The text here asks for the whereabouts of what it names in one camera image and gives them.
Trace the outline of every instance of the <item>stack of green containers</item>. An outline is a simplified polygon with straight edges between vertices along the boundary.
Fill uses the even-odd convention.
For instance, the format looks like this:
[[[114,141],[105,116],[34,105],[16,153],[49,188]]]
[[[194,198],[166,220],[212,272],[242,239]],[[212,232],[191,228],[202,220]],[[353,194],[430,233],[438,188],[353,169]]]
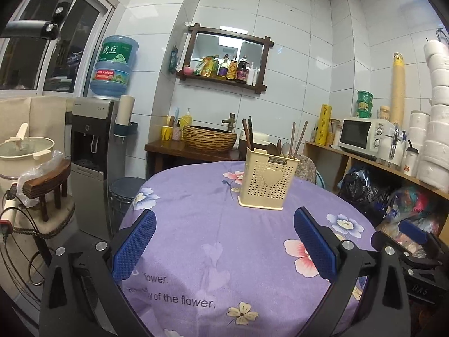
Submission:
[[[373,94],[368,91],[357,92],[357,118],[371,118],[371,109],[373,108]]]

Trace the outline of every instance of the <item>utensil holder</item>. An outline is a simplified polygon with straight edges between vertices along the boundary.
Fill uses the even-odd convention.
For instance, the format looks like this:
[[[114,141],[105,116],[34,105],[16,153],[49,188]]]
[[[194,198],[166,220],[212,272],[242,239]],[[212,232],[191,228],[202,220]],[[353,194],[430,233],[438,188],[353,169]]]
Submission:
[[[282,210],[299,160],[271,156],[263,149],[246,149],[245,173],[239,204],[244,207]]]

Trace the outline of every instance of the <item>yellow soap bottle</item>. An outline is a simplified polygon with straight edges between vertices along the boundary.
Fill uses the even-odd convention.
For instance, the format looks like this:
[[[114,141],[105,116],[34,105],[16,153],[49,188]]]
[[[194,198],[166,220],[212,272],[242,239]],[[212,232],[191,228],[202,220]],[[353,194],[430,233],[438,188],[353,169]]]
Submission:
[[[192,116],[190,115],[190,108],[187,108],[187,114],[181,116],[179,120],[180,128],[181,128],[181,140],[184,140],[182,136],[182,130],[185,125],[192,125]]]

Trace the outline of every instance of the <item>floral tablecloth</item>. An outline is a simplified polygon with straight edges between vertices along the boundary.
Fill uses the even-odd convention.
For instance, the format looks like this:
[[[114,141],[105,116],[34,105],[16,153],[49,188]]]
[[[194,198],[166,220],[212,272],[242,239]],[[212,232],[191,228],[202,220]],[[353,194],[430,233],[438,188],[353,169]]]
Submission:
[[[295,178],[281,211],[237,197],[244,162],[175,167],[151,177],[122,222],[156,214],[157,228],[122,290],[156,337],[293,337],[324,296],[322,279],[293,227],[305,206],[318,224],[372,249],[372,225],[351,205]],[[359,279],[338,328],[360,299]]]

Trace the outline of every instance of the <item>blue gripper pad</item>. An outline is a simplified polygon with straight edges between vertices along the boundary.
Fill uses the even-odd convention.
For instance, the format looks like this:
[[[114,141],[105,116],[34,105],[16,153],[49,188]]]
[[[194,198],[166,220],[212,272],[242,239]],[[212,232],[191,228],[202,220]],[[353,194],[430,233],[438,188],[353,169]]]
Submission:
[[[115,253],[111,274],[116,283],[131,276],[156,231],[156,215],[151,210],[145,212],[139,223],[132,226],[134,229]]]
[[[415,224],[410,222],[409,220],[403,220],[399,223],[399,231],[404,233],[407,237],[409,237],[412,241],[417,244],[426,244],[427,243],[427,233],[422,229],[419,229]]]
[[[304,207],[295,211],[293,224],[320,276],[333,282],[337,276],[337,256],[320,233],[318,228],[320,226]]]

